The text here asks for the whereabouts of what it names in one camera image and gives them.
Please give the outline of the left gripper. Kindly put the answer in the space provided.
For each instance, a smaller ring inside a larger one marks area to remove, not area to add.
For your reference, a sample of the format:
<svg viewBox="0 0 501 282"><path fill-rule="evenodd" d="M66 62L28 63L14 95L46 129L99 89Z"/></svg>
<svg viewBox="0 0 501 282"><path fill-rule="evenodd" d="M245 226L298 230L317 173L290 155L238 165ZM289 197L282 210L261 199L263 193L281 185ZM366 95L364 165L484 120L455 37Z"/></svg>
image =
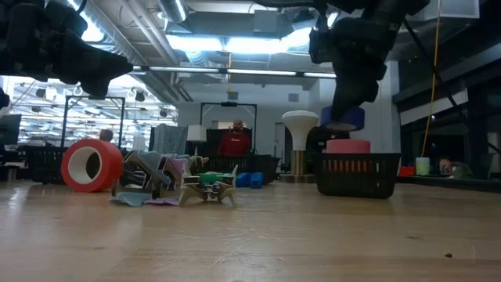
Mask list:
<svg viewBox="0 0 501 282"><path fill-rule="evenodd" d="M88 24L80 12L57 0L0 0L0 75L80 82L84 92L104 99L110 81L133 65L84 42Z"/></svg>

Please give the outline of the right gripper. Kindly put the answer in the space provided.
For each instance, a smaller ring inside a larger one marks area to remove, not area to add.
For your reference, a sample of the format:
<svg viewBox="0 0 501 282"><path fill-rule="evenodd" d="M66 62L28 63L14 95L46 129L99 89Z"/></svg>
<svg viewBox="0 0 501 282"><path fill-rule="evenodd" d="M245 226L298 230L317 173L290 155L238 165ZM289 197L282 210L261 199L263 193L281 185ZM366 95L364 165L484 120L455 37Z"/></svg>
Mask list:
<svg viewBox="0 0 501 282"><path fill-rule="evenodd" d="M338 77L331 117L339 121L351 108L376 99L377 81L387 70L384 62L392 49L392 29L388 23L345 17L334 24L331 35Z"/></svg>

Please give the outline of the purple tape roll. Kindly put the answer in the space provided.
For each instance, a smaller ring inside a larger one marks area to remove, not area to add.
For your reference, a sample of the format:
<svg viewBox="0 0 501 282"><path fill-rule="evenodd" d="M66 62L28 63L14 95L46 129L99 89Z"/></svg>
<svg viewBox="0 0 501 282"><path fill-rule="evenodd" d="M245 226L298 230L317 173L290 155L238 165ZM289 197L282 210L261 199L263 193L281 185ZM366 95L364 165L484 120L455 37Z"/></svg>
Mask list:
<svg viewBox="0 0 501 282"><path fill-rule="evenodd" d="M340 119L332 119L332 107L324 107L321 111L320 125L338 132L354 132L365 128L365 111L361 107L348 110Z"/></svg>

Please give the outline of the pink tape roll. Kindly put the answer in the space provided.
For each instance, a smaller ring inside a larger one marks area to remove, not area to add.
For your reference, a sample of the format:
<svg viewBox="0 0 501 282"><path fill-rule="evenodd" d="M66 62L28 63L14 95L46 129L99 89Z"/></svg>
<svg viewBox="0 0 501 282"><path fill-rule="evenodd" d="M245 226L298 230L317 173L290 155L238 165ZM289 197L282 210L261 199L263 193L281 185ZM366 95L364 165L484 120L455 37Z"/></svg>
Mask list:
<svg viewBox="0 0 501 282"><path fill-rule="evenodd" d="M369 154L370 141L360 139L332 139L326 142L328 154Z"/></svg>

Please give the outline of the red tape roll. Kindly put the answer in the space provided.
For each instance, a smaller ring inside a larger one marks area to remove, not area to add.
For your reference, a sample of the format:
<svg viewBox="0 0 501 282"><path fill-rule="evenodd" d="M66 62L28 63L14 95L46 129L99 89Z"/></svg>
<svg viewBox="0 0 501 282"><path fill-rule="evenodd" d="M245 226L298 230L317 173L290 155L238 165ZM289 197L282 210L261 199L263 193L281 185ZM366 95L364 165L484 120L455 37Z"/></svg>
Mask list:
<svg viewBox="0 0 501 282"><path fill-rule="evenodd" d="M122 160L120 150L112 143L82 139L66 150L61 175L74 192L100 192L119 180L123 172Z"/></svg>

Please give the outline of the lavender staple remover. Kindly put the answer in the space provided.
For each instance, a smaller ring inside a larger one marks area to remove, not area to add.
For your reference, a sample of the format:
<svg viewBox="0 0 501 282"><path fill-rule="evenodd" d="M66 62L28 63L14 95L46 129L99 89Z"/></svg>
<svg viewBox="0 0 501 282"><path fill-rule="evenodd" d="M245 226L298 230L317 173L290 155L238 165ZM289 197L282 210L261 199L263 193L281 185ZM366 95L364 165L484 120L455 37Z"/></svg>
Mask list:
<svg viewBox="0 0 501 282"><path fill-rule="evenodd" d="M178 205L181 196L182 175L188 160L172 155L161 155L155 174L150 179L151 199L146 204Z"/></svg>

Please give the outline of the green stapler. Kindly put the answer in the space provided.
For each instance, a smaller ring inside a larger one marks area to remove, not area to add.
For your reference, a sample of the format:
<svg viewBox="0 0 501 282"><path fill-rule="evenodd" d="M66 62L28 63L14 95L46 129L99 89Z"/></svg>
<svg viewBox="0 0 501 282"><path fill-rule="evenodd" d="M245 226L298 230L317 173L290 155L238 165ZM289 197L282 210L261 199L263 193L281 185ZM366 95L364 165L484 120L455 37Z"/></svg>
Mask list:
<svg viewBox="0 0 501 282"><path fill-rule="evenodd" d="M225 177L230 177L228 173L220 172L204 172L197 174L201 183L212 184L216 182L223 182Z"/></svg>

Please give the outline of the black cabinet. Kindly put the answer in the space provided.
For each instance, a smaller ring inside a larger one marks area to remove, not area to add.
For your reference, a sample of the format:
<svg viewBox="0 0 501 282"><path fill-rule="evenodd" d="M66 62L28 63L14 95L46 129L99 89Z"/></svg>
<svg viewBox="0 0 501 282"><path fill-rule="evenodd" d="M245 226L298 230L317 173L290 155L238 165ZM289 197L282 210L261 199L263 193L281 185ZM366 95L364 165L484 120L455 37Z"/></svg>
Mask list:
<svg viewBox="0 0 501 282"><path fill-rule="evenodd" d="M310 130L306 142L306 170L308 174L314 172L315 156L326 149L326 142L332 139L332 132L323 127L314 127Z"/></svg>

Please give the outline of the dark monitor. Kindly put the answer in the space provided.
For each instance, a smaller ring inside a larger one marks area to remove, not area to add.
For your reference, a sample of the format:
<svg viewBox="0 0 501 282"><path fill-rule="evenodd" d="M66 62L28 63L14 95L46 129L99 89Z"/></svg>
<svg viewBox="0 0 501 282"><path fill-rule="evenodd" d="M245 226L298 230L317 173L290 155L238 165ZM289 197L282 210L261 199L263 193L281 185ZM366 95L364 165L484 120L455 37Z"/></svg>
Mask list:
<svg viewBox="0 0 501 282"><path fill-rule="evenodd" d="M0 117L0 145L16 145L20 132L21 114Z"/></svg>

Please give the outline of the white cup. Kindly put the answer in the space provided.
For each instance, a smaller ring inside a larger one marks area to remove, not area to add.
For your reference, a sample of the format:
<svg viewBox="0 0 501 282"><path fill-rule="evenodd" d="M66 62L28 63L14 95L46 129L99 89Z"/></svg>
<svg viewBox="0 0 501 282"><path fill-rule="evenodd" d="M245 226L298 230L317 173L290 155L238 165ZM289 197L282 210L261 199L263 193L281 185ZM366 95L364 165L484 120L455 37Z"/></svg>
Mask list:
<svg viewBox="0 0 501 282"><path fill-rule="evenodd" d="M429 157L417 157L415 161L416 175L426 176L430 174L431 159Z"/></svg>

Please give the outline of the grey cloth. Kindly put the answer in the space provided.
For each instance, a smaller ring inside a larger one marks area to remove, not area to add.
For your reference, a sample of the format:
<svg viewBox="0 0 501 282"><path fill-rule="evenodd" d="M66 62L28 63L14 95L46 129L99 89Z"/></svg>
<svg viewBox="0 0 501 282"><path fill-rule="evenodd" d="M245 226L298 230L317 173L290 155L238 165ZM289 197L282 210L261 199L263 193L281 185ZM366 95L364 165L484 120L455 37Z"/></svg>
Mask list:
<svg viewBox="0 0 501 282"><path fill-rule="evenodd" d="M187 127L160 124L152 127L149 151L160 154L183 155L186 152Z"/></svg>

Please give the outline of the linear ceiling light fixture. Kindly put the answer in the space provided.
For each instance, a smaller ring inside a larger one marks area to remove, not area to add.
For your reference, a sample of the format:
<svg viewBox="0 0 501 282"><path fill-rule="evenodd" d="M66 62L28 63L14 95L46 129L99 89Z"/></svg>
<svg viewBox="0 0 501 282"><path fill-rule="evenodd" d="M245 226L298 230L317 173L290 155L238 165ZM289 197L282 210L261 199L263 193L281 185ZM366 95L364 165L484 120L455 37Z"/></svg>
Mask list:
<svg viewBox="0 0 501 282"><path fill-rule="evenodd" d="M321 78L336 79L335 73L304 72L293 70L255 70L239 68L213 68L213 67L155 67L155 66L134 66L133 71L163 71L188 74L242 74L242 75L264 75L277 77L294 78Z"/></svg>

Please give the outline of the bright ceiling light panel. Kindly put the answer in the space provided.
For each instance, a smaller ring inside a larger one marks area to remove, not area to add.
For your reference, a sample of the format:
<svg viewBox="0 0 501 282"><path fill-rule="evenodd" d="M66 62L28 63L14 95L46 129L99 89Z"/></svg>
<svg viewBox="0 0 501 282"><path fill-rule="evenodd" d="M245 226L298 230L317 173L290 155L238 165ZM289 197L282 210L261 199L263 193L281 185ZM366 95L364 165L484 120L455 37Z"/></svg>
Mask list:
<svg viewBox="0 0 501 282"><path fill-rule="evenodd" d="M238 54L276 54L306 49L310 28L293 31L283 38L203 37L167 35L173 49L184 52L231 52Z"/></svg>

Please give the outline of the white table lamp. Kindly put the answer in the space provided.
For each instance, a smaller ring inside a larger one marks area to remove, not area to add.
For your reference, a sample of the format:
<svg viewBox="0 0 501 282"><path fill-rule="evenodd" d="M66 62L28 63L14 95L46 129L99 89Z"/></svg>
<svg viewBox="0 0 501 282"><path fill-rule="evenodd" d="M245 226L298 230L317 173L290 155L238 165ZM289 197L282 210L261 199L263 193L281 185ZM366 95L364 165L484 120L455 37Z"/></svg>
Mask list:
<svg viewBox="0 0 501 282"><path fill-rule="evenodd" d="M207 141L207 129L202 125L189 125L186 141L194 145L194 155L197 156L198 146Z"/></svg>

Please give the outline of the black gantry frame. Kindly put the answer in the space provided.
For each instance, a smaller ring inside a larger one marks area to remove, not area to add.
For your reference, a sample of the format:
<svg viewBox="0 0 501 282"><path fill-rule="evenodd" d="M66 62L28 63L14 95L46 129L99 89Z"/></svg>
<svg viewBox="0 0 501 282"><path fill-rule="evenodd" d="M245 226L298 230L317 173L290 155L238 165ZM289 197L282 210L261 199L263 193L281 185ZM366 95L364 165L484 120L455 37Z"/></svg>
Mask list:
<svg viewBox="0 0 501 282"><path fill-rule="evenodd" d="M208 113L209 111L204 113L204 107L206 105L211 105L211 106L220 106L220 107L244 107L247 109L247 107L253 107L254 108L254 113L251 115L253 116L254 119L254 127L252 128L254 130L254 133L252 134L253 137L253 143L252 143L252 150L250 151L251 155L256 154L256 129L257 129L257 120L258 120L258 105L256 103L237 103L237 102L220 102L220 103L215 103L215 102L201 102L200 103L200 116L199 116L199 124L203 124L204 120L204 115Z"/></svg>
<svg viewBox="0 0 501 282"><path fill-rule="evenodd" d="M123 127L124 127L124 117L125 117L125 98L124 97L109 97L109 96L76 96L70 95L65 96L65 104L63 111L63 127L61 132L61 138L59 142L59 147L65 147L66 141L66 129L67 129L67 120L68 120L68 112L70 109L77 106L77 104L83 99L89 100L111 100L112 103L116 106L117 109L121 111L120 116L120 124L119 124L119 134L118 134L118 148L122 149L122 136L123 136Z"/></svg>

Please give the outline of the silver air duct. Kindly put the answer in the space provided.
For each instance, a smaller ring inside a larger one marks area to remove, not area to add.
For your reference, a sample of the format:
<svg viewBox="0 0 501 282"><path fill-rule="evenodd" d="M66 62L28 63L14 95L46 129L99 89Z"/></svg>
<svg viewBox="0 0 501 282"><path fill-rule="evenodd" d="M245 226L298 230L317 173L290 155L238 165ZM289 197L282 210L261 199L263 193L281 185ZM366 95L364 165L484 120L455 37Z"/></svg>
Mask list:
<svg viewBox="0 0 501 282"><path fill-rule="evenodd" d="M157 0L164 17L171 23L181 23L189 15L186 0Z"/></svg>

